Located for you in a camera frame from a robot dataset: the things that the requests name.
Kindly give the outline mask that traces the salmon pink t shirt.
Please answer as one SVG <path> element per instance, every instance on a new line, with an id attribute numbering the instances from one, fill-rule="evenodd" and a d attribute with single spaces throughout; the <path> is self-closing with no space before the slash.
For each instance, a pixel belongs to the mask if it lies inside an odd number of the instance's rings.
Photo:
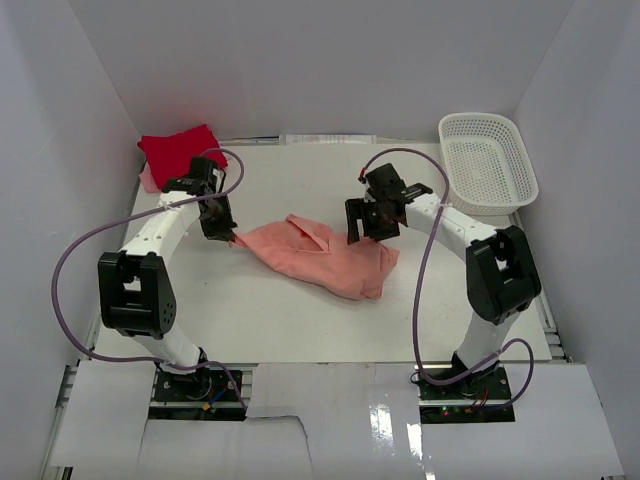
<path id="1" fill-rule="evenodd" d="M 350 300 L 382 297 L 400 251 L 370 239 L 347 243 L 345 233 L 294 214 L 246 233 L 233 244 L 272 270 Z"/>

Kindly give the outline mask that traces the white perforated plastic basket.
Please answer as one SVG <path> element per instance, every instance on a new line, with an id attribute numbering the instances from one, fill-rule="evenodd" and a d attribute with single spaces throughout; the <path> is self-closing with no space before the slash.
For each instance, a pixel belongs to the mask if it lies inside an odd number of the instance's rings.
<path id="1" fill-rule="evenodd" d="M 491 113 L 453 113 L 438 124 L 449 202 L 471 216 L 510 215 L 539 195 L 517 126 Z"/>

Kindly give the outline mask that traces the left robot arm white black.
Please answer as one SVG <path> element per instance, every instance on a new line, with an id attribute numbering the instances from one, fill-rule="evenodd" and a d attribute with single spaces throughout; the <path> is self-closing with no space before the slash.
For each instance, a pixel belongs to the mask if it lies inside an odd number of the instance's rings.
<path id="1" fill-rule="evenodd" d="M 237 227 L 228 197 L 226 173 L 216 162 L 195 157 L 187 173 L 163 187 L 157 208 L 118 252 L 98 261 L 103 325 L 142 345 L 166 372 L 178 374 L 177 387 L 199 399 L 211 387 L 211 374 L 198 366 L 204 351 L 176 323 L 177 300 L 167 266 L 192 224 L 208 240 L 231 242 Z"/>

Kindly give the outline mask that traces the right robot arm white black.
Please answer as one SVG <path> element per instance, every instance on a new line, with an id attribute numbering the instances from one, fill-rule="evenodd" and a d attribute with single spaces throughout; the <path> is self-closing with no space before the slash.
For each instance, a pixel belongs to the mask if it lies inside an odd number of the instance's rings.
<path id="1" fill-rule="evenodd" d="M 407 185 L 390 163 L 362 172 L 359 180 L 364 196 L 345 203 L 348 243 L 394 238 L 407 227 L 427 235 L 428 249 L 440 243 L 463 261 L 472 309 L 467 332 L 449 371 L 432 376 L 422 364 L 417 370 L 431 385 L 452 385 L 463 398 L 477 397 L 488 385 L 486 372 L 511 344 L 507 336 L 513 324 L 541 292 L 524 231 L 471 218 L 433 189 L 421 183 Z"/>

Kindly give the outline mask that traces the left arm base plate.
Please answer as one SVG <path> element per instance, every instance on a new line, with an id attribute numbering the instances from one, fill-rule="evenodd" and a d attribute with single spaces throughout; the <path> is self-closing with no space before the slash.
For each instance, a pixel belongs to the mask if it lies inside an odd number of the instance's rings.
<path id="1" fill-rule="evenodd" d="M 192 375 L 157 370 L 152 389 L 150 420 L 242 422 L 246 419 L 238 393 L 244 373 L 201 369 Z"/>

